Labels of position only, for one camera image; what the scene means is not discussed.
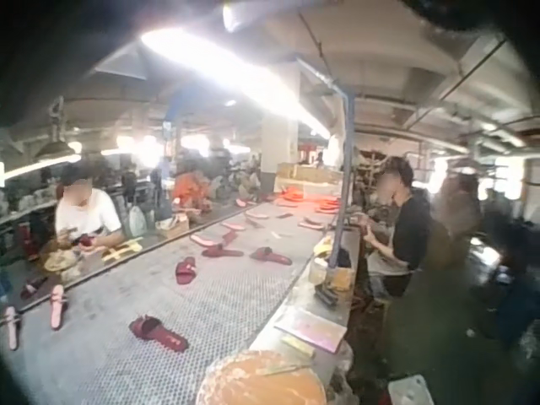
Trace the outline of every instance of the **pipe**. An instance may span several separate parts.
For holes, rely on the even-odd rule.
[[[313,44],[317,48],[317,51],[319,52],[319,58],[322,59],[322,62],[324,63],[324,67],[327,70],[328,76],[333,77],[332,76],[332,71],[330,70],[330,64],[328,63],[327,57],[325,57],[324,53],[322,52],[322,42],[317,40],[317,38],[315,37],[315,34],[311,30],[310,25],[305,20],[304,15],[302,15],[302,13],[298,13],[298,16],[300,18],[300,21],[302,21],[302,23],[304,24],[305,29],[307,30],[308,34],[310,35],[310,38],[313,41]]]
[[[442,139],[433,138],[429,135],[424,135],[422,133],[407,131],[401,128],[384,127],[380,125],[357,124],[355,126],[355,131],[368,133],[372,135],[395,135],[398,137],[414,139],[420,142],[432,143],[433,145],[441,146],[442,148],[454,150],[460,154],[469,153],[469,149],[465,148],[464,146],[457,145],[455,143],[450,143],[447,141],[443,141]]]
[[[500,40],[497,45],[495,45],[491,51],[486,53],[482,59],[478,61],[476,65],[472,67],[464,76],[462,76],[457,83],[455,83],[452,87],[450,87],[440,98],[439,101],[446,100],[446,97],[454,93],[457,89],[461,87],[463,83],[465,83],[471,76],[474,75],[474,73],[479,70],[504,44],[506,43],[506,40]],[[431,108],[426,110],[424,113],[422,113],[420,116],[416,118],[416,120],[413,121],[412,124],[410,124],[407,129],[411,129],[416,124],[418,124],[420,121],[422,121],[430,112],[432,111]]]
[[[345,211],[348,204],[348,192],[351,182],[351,172],[353,167],[353,137],[354,137],[354,95],[346,97],[345,101],[345,142],[343,145],[343,181],[341,185],[341,201],[337,212],[336,230],[334,233],[334,243],[332,252],[328,260],[328,276],[333,276],[338,265],[339,247],[343,236],[343,226],[345,225]]]

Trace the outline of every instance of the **perforated conveyor belt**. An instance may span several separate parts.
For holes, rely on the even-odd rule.
[[[298,227],[303,216],[332,218],[312,213],[311,207],[288,210],[265,204],[252,211],[270,215],[259,220],[264,229],[246,225],[243,214],[227,219],[246,226],[230,246],[244,257],[208,259],[201,256],[202,247],[183,238],[69,290],[69,309],[59,332],[50,328],[48,303],[24,314],[18,351],[8,350],[3,327],[2,356],[33,402],[193,403],[206,368],[247,347],[304,268],[321,233]],[[275,218],[287,211],[295,216]],[[271,230],[291,236],[276,239]],[[200,235],[218,240],[227,231],[216,224]],[[271,246],[293,265],[253,261],[248,256],[260,246]],[[179,286],[175,267],[187,256],[196,258],[198,275]],[[137,340],[128,325],[144,314],[187,338],[190,348],[177,354]]]

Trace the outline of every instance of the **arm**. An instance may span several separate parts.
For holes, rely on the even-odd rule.
[[[119,229],[110,235],[98,236],[97,238],[95,238],[94,245],[96,247],[103,246],[103,247],[109,248],[109,247],[118,246],[123,241],[124,241],[124,234],[122,233],[122,230]]]
[[[384,243],[381,243],[375,238],[373,235],[373,232],[371,231],[371,227],[368,225],[366,235],[364,236],[364,239],[366,242],[370,243],[377,251],[379,251],[384,257],[392,260],[393,262],[406,267],[408,265],[407,262],[404,262],[403,260],[399,260],[394,255],[394,250],[390,247],[385,245]]]

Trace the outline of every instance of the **ceiling beam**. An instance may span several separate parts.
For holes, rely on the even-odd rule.
[[[413,139],[419,142],[432,143],[445,149],[450,149],[460,154],[468,154],[469,148],[458,145],[457,143],[447,142],[442,139],[431,137],[419,132],[413,132],[396,127],[385,127],[382,125],[354,124],[354,131],[358,133],[368,133],[369,135],[381,135],[397,138]]]

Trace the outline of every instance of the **pillar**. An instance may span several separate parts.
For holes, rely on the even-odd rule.
[[[290,91],[299,98],[300,67],[287,63],[272,69]],[[298,120],[290,120],[265,112],[262,118],[261,189],[273,192],[276,172],[280,163],[298,163]]]

